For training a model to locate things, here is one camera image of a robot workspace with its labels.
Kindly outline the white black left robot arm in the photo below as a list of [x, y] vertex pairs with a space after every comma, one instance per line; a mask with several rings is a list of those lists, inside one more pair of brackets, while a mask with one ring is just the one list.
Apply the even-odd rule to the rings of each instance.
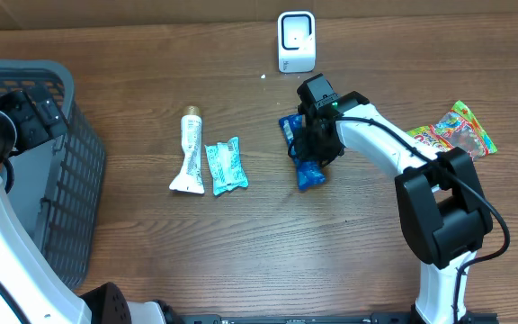
[[0, 323], [172, 323], [114, 283], [77, 294], [89, 266], [106, 151], [49, 60], [0, 59]]

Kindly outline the light blue snack packet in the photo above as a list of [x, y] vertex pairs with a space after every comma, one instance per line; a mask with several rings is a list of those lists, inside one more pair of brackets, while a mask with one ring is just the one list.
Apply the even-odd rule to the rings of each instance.
[[247, 188], [248, 178], [241, 165], [239, 137], [227, 142], [205, 146], [206, 156], [213, 179], [213, 194], [220, 196], [238, 187]]

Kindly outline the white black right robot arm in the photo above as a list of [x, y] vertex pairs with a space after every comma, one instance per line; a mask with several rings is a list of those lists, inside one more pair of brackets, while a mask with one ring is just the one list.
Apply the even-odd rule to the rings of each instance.
[[323, 167], [351, 149], [394, 179], [400, 227], [420, 261], [409, 322], [496, 323], [495, 314], [474, 313], [464, 302], [469, 268], [493, 228], [469, 154], [413, 139], [362, 94], [339, 95], [321, 74], [304, 81], [297, 94], [304, 122], [291, 140], [292, 158]]

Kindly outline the green snack bag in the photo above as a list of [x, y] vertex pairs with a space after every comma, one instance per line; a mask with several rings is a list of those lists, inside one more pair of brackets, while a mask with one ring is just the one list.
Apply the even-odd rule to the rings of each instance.
[[417, 127], [407, 134], [440, 151], [461, 148], [473, 160], [497, 152], [475, 114], [462, 101], [457, 101], [437, 123]]

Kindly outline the white tube gold cap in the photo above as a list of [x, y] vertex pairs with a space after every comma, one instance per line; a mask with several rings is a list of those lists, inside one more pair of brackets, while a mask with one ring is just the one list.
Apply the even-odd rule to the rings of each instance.
[[180, 129], [183, 164], [169, 189], [188, 194], [204, 194], [201, 175], [202, 117], [199, 107], [190, 105], [184, 108]]

